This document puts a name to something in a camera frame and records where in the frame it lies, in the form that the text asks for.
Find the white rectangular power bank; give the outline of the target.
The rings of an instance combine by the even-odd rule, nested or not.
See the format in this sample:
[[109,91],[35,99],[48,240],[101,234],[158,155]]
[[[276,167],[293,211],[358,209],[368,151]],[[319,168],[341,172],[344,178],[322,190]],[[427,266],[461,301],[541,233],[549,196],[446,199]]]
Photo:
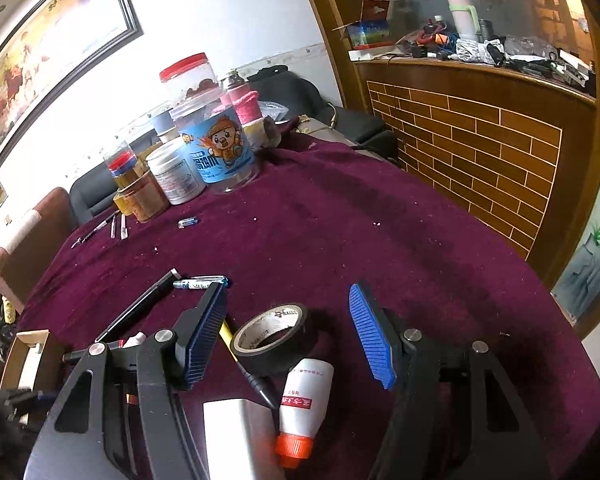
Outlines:
[[272,411],[246,399],[204,404],[204,440],[211,480],[274,480],[285,474],[274,451]]

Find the black marker red end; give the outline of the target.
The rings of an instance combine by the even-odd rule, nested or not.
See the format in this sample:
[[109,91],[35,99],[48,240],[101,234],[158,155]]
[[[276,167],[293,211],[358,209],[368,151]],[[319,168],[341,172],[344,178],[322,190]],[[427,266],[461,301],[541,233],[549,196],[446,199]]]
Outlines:
[[130,330],[148,313],[158,302],[170,294],[173,284],[182,278],[177,270],[171,269],[154,284],[148,287],[137,297],[132,304],[127,306],[107,327],[95,338],[96,344],[112,344],[119,341],[124,334]]

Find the yellow black pen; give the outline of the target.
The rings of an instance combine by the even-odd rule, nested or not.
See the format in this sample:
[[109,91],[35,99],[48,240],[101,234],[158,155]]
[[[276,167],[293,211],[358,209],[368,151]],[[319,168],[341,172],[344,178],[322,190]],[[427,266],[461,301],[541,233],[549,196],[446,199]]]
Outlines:
[[271,382],[268,380],[268,378],[263,378],[249,373],[248,370],[242,366],[242,363],[238,361],[237,356],[234,355],[233,350],[230,348],[230,343],[233,339],[233,333],[226,321],[224,321],[221,325],[220,337],[222,338],[222,341],[224,342],[228,352],[230,352],[230,356],[236,363],[238,370],[240,370],[242,376],[245,377],[245,380],[249,382],[249,385],[251,388],[253,388],[253,391],[260,396],[268,408],[270,408],[272,411],[277,411],[279,409],[279,400]]

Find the white glue bottle orange cap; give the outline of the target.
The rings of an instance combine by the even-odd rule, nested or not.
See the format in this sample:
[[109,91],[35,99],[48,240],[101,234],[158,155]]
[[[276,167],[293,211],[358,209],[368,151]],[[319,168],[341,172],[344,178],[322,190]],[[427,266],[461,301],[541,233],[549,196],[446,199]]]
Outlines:
[[279,435],[275,453],[285,469],[296,469],[310,457],[324,422],[334,367],[329,362],[303,359],[286,378],[280,401]]

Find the blue silver clear pen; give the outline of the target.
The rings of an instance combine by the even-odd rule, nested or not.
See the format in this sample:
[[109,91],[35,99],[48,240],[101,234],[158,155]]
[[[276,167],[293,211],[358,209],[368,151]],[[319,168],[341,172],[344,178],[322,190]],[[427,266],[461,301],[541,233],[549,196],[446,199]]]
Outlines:
[[230,280],[224,275],[199,275],[176,280],[173,282],[173,287],[181,290],[206,290],[214,284],[227,287]]

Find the black electrical tape roll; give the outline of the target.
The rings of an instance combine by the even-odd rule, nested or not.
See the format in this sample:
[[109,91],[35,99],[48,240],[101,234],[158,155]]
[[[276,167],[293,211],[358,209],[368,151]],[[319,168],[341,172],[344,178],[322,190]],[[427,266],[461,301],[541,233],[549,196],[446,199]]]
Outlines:
[[316,342],[309,310],[301,304],[280,304],[239,327],[230,351],[249,374],[274,376],[297,365]]

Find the white small dropper bottle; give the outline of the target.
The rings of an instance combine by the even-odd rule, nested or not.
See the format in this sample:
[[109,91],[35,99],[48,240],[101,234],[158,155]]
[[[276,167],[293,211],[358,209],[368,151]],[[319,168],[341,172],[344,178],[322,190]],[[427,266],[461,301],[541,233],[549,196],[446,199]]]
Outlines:
[[127,339],[123,345],[124,348],[134,348],[142,344],[147,336],[143,332],[138,332],[136,335]]

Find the cardboard box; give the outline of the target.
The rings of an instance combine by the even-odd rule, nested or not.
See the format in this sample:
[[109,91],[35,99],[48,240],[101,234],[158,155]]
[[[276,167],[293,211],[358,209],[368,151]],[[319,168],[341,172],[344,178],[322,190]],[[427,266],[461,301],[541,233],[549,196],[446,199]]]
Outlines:
[[15,334],[0,383],[1,406],[15,422],[39,430],[58,393],[65,349],[49,330]]

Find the metal tweezers tools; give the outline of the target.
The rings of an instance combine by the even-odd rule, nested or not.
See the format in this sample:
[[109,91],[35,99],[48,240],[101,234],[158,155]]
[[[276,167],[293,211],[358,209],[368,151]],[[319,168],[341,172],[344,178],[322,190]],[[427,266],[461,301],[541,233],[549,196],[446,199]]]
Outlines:
[[105,229],[106,226],[108,226],[109,223],[113,222],[114,220],[116,220],[118,217],[124,217],[124,215],[120,212],[120,211],[115,211],[112,214],[110,214],[108,217],[106,217],[104,220],[102,220],[101,222],[99,222],[99,224],[97,226],[94,227],[94,229],[91,229],[90,232],[86,233],[84,236],[79,237],[72,245],[71,245],[71,249],[76,248],[76,246],[79,245],[83,245],[85,244],[88,240],[90,240],[96,233],[98,233],[99,231],[101,231],[102,229]]

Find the brown chair back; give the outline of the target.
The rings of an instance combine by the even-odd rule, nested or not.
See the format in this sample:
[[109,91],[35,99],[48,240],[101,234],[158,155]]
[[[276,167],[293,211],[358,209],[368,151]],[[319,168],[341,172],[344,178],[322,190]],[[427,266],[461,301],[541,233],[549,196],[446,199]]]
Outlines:
[[53,188],[9,229],[0,244],[0,294],[18,314],[77,227],[68,192]]

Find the amber honey jar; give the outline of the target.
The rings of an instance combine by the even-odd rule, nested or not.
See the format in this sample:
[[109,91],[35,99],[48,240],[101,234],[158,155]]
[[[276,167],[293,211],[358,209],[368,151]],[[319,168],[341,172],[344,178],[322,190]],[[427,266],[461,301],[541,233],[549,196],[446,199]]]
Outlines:
[[149,222],[170,207],[162,188],[150,170],[121,190],[119,194],[125,206],[140,223]]

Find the dark grey sofa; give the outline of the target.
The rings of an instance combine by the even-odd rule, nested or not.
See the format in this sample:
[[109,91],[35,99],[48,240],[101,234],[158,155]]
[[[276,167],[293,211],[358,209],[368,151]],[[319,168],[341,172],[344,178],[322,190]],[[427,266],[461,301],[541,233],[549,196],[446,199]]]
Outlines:
[[102,162],[88,170],[71,185],[69,197],[78,226],[97,217],[114,203],[118,186],[108,168],[108,159],[116,159],[128,142],[110,140],[102,150]]

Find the maroon tablecloth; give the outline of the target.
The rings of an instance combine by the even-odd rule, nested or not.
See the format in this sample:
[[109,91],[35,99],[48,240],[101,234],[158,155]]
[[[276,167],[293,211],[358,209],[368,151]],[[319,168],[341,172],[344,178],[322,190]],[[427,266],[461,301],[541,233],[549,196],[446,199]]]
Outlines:
[[[202,194],[126,240],[67,240],[38,282],[20,330],[84,348],[166,272],[223,274],[235,324],[298,302],[315,318],[315,355],[335,369],[327,416],[299,479],[364,479],[392,397],[370,374],[348,292],[448,344],[493,348],[538,430],[555,476],[600,424],[600,378],[530,266],[497,232],[423,180],[338,143],[286,136],[256,180]],[[180,229],[181,219],[196,226]]]

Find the red blue lid jar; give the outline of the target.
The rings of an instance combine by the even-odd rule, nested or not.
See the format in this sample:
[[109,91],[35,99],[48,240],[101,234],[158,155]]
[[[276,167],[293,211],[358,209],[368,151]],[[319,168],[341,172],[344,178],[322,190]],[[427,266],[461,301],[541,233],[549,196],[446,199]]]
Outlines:
[[130,148],[117,151],[106,159],[106,166],[119,190],[134,184],[145,172],[145,164]]

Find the white label jar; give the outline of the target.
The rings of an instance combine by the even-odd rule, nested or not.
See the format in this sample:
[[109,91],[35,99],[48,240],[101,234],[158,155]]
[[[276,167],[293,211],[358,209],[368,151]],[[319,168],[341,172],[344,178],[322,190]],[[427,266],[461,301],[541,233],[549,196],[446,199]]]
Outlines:
[[206,188],[181,136],[161,144],[146,157],[146,162],[171,205],[189,202]]

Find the wooden brick pattern counter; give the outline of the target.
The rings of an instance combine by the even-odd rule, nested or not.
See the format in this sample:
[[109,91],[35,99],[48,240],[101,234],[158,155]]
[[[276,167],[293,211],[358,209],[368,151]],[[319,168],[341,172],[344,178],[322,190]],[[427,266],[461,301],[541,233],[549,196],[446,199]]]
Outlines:
[[342,26],[362,0],[310,0],[344,106],[383,119],[399,162],[521,255],[546,286],[576,251],[600,188],[600,30],[596,96],[489,66],[352,62]]

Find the large cartoon label clear jar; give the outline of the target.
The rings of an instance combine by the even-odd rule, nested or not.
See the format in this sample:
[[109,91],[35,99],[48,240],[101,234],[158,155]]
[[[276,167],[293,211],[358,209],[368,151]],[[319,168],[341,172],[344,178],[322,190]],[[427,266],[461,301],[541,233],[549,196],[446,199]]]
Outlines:
[[188,145],[189,159],[216,194],[238,190],[254,180],[259,166],[232,104],[215,88],[191,96],[170,110],[178,133]]

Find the pink cup stack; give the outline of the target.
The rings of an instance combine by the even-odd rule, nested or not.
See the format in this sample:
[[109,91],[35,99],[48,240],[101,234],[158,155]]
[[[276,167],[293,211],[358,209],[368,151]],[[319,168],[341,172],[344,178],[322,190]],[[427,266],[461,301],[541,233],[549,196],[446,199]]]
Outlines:
[[242,125],[247,125],[262,117],[259,106],[259,93],[252,90],[248,82],[223,81],[222,107],[233,107]]

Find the red lid clear jar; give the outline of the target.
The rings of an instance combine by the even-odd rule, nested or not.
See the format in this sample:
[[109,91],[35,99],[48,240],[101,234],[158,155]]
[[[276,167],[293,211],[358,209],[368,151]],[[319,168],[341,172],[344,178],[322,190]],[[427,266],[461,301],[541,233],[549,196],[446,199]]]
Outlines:
[[204,103],[219,99],[222,93],[218,78],[204,52],[189,55],[159,73],[166,102],[178,106],[183,102]]

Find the black bag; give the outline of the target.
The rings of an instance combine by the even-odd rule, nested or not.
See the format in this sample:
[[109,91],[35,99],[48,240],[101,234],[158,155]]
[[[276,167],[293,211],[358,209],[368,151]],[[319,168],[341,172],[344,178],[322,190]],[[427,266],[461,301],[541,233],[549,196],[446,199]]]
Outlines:
[[384,159],[398,159],[398,140],[379,117],[332,104],[312,82],[291,72],[286,65],[262,68],[247,81],[252,90],[259,92],[261,101],[288,108],[284,120],[300,116],[316,119],[361,148]]

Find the white green tumbler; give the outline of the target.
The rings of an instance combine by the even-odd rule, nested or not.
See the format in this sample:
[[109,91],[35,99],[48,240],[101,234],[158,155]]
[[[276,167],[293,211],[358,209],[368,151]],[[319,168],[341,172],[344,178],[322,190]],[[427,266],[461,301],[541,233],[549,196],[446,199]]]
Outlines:
[[448,0],[448,3],[458,36],[478,41],[480,24],[476,7],[470,0]]

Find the framed wall painting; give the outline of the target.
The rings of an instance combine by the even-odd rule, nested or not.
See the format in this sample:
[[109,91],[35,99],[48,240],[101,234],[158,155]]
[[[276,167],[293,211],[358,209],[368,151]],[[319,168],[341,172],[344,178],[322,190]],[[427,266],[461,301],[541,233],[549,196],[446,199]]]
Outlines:
[[142,32],[131,0],[0,0],[0,168],[50,104]]

